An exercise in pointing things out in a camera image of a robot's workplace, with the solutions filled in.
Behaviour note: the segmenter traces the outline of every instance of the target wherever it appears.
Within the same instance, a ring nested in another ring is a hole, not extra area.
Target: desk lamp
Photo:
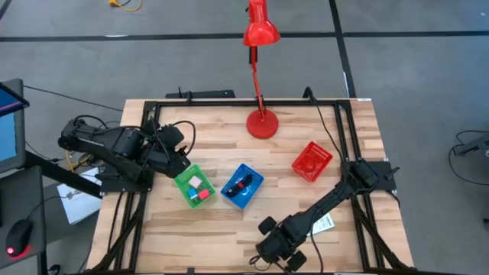
[[[255,138],[271,138],[277,132],[278,119],[272,111],[264,107],[257,78],[257,46],[277,42],[280,40],[280,34],[277,28],[268,20],[266,0],[250,0],[248,12],[250,24],[244,33],[243,44],[250,47],[251,72],[259,109],[248,116],[246,128]]]

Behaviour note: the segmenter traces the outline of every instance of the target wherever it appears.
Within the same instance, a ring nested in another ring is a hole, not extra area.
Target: black metal frame
[[[351,103],[348,99],[339,99],[339,100],[328,100],[328,99],[314,99],[312,92],[308,92],[306,90],[304,92],[302,99],[265,99],[264,104],[267,106],[331,106],[335,111],[335,120],[336,126],[338,128],[338,136],[340,141],[340,147],[342,151],[342,155],[345,163],[349,163],[351,160],[348,155],[348,145],[346,142],[345,129],[343,127],[342,120],[342,110],[345,111],[348,129],[351,135],[351,142],[353,144],[353,151],[355,153],[355,159],[361,159],[360,145],[358,143],[358,136],[355,128],[355,122],[353,118],[353,114],[351,112]],[[164,107],[184,107],[184,106],[249,106],[255,107],[257,105],[256,99],[192,99],[188,97],[187,99],[168,99],[165,101],[146,101],[144,103],[143,116],[141,118],[141,126],[151,117],[159,118],[161,114],[161,109]],[[369,195],[363,195],[364,204],[367,210],[368,221],[372,224],[374,228],[375,225],[375,217],[373,206],[371,203],[371,198]],[[140,196],[140,201],[143,200],[144,206],[146,203],[147,193],[142,193]],[[126,199],[125,210],[122,219],[122,227],[128,225],[129,218],[131,216],[132,205],[134,201],[134,193],[130,192]],[[355,212],[355,206],[358,204],[357,198],[353,198],[352,200],[352,211]],[[368,260],[368,252],[367,245],[365,244],[364,232],[361,225],[361,222],[354,216],[355,219],[355,229],[358,236],[358,247],[359,253],[361,257],[362,267],[364,270],[370,268],[370,263]],[[134,229],[134,238],[132,241],[131,247],[131,259],[129,261],[129,268],[124,270],[135,270],[136,262],[138,259],[139,252],[139,244],[141,242],[141,233],[142,233],[142,220],[137,223]],[[377,260],[377,267],[384,268],[384,258],[382,256],[379,248],[374,244],[374,252]],[[114,270],[122,270],[122,255],[124,253],[124,248],[122,248],[117,257],[115,258]]]

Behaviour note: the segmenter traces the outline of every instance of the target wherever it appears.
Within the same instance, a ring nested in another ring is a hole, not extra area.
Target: wooden table
[[[139,125],[144,100],[131,99],[125,104],[122,125]],[[351,100],[355,127],[362,156],[367,160],[385,158],[381,133],[371,101]],[[139,248],[137,272],[255,272],[248,265],[257,254],[254,246],[264,237],[258,224],[267,216],[281,220],[303,211],[324,196],[339,180],[340,160],[332,142],[322,128],[319,113],[312,106],[269,107],[279,118],[279,130],[268,140],[258,140],[246,130],[246,118],[255,107],[164,107],[160,123],[190,120],[196,124],[196,145],[189,155],[200,165],[218,194],[199,209],[191,209],[172,179],[157,174],[154,188],[147,198],[143,233]],[[326,126],[339,146],[335,113],[332,107],[321,107]],[[343,115],[345,126],[348,125]],[[179,125],[185,135],[183,144],[192,139],[192,128]],[[346,131],[348,144],[351,139]],[[303,148],[315,141],[334,155],[331,163],[315,183],[308,183],[291,169]],[[265,177],[245,210],[238,209],[220,195],[236,168],[246,163]],[[118,194],[105,196],[93,237],[87,267],[95,266],[107,250],[108,235]],[[377,227],[392,251],[412,265],[403,221],[397,202],[388,194],[371,194]],[[118,223],[122,219],[119,211]],[[351,211],[351,203],[343,202],[331,211],[335,227],[315,236],[325,271],[360,271],[361,260]],[[371,240],[366,234],[371,265],[375,265]],[[126,245],[123,267],[128,265]],[[310,239],[300,246],[308,261],[301,272],[317,272],[319,259]],[[278,272],[272,266],[268,272]]]

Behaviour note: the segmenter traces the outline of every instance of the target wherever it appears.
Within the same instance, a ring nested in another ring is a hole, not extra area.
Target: green basket
[[[199,188],[197,189],[197,193],[200,191],[207,189],[209,191],[209,196],[207,199],[198,200],[198,201],[193,201],[190,199],[188,191],[191,187],[189,184],[190,179],[192,179],[192,176],[197,176],[202,180],[202,184],[200,184]],[[192,165],[189,169],[185,170],[183,173],[178,175],[178,177],[175,178],[175,183],[180,189],[180,192],[182,193],[183,197],[185,197],[186,201],[189,203],[191,208],[196,208],[199,207],[203,202],[206,200],[210,199],[212,196],[215,194],[214,187],[212,187],[212,184],[209,182],[207,179],[206,175],[204,172],[201,171],[199,165],[194,164]]]

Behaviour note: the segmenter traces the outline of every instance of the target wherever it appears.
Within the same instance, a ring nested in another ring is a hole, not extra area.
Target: blue basket
[[[226,195],[228,189],[234,186],[236,183],[238,183],[239,180],[241,180],[248,174],[251,174],[253,176],[251,184],[246,187],[246,190],[242,190],[236,196],[229,198]],[[264,178],[262,175],[260,175],[250,167],[246,166],[245,164],[242,164],[232,175],[228,183],[226,183],[226,185],[224,185],[224,187],[221,189],[221,194],[232,201],[234,204],[236,204],[240,209],[244,209],[246,205],[250,202],[251,197],[253,197],[254,193],[257,192],[258,188],[260,188],[260,185],[263,183],[263,181]]]

